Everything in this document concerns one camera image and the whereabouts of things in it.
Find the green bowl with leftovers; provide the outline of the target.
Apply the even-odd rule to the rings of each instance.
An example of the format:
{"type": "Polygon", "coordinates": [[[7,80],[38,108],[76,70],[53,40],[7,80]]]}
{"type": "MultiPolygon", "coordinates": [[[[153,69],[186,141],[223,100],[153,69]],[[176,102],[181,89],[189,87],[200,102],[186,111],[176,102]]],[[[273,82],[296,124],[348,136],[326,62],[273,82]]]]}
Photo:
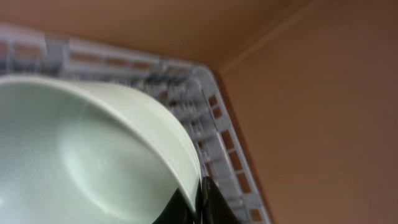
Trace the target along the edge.
{"type": "Polygon", "coordinates": [[[153,223],[201,170],[180,121],[140,90],[1,78],[2,223],[153,223]]]}

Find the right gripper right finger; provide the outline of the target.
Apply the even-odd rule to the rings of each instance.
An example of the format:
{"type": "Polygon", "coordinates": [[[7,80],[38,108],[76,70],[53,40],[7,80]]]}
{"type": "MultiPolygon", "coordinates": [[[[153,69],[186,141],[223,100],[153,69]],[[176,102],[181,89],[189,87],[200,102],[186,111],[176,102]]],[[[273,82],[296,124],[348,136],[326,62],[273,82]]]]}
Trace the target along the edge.
{"type": "Polygon", "coordinates": [[[202,180],[203,224],[240,224],[211,177],[202,180]]]}

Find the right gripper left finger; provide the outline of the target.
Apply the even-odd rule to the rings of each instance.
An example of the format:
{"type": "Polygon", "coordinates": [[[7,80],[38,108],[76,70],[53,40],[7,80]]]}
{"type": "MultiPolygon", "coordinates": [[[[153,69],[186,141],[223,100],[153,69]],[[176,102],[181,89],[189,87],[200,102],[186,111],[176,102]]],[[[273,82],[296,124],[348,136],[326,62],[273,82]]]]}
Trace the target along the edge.
{"type": "Polygon", "coordinates": [[[177,189],[153,224],[199,224],[199,187],[195,193],[193,212],[180,189],[177,189]]]}

